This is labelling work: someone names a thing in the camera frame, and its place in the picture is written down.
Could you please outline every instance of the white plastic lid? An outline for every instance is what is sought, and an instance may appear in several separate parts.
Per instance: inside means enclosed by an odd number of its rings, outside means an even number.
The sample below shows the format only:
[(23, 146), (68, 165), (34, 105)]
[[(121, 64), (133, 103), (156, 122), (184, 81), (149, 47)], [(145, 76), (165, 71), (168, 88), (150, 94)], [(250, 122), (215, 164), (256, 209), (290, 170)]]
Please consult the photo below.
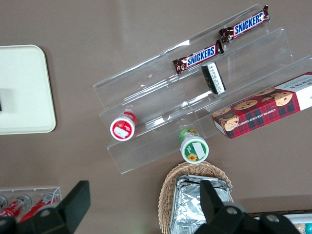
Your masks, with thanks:
[(126, 116), (118, 117), (112, 122), (110, 131), (111, 135), (116, 140), (126, 141), (133, 137), (135, 133), (135, 123)]
[(181, 143), (180, 151), (185, 161), (198, 164), (208, 157), (209, 147), (203, 138), (190, 136)]

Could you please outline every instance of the foil package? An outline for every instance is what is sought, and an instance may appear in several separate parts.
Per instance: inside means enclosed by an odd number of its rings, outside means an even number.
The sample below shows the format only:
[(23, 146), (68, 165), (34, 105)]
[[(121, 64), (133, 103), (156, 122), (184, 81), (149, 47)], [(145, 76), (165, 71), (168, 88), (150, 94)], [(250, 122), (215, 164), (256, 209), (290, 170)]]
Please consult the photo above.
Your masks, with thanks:
[(209, 180), (221, 201), (230, 201), (231, 189), (224, 179), (182, 175), (176, 179), (170, 221), (171, 234), (194, 234), (206, 219), (200, 206), (200, 181)]

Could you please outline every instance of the wicker basket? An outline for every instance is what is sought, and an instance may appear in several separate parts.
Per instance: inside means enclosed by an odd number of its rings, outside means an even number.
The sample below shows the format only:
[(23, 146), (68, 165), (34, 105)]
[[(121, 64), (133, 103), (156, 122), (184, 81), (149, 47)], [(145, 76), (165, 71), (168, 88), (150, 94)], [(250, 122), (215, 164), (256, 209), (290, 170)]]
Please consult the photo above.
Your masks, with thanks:
[(159, 196), (158, 219), (162, 233), (170, 234), (169, 225), (172, 212), (172, 203), (176, 188), (176, 179), (181, 175), (208, 176), (225, 179), (230, 188), (231, 181), (223, 171), (208, 162), (200, 164), (190, 164), (183, 162), (173, 168), (167, 175)]

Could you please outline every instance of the chocolate chip cookie box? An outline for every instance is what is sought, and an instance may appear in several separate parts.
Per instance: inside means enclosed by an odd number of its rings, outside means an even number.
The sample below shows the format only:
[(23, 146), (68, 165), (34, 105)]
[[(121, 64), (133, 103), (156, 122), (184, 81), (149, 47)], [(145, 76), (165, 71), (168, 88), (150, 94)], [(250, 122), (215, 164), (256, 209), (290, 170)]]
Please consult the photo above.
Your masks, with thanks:
[(233, 139), (312, 106), (312, 72), (270, 87), (212, 114), (217, 129)]

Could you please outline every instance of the candy bar wrapper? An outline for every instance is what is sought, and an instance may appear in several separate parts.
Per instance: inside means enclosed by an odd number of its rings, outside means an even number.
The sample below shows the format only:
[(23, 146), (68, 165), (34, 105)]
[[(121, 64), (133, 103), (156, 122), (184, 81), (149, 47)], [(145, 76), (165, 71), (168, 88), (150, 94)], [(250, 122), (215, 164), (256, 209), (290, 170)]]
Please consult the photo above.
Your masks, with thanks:
[(268, 5), (265, 5), (262, 11), (251, 16), (250, 18), (228, 28), (223, 28), (219, 31), (222, 42), (232, 42), (235, 38), (243, 33), (246, 33), (265, 22), (270, 22), (270, 16), (268, 13)]
[(208, 59), (211, 59), (218, 54), (223, 54), (221, 41), (217, 40), (212, 46), (209, 46), (201, 51), (193, 53), (187, 57), (179, 58), (173, 61), (176, 72), (180, 75), (182, 71), (198, 65)]

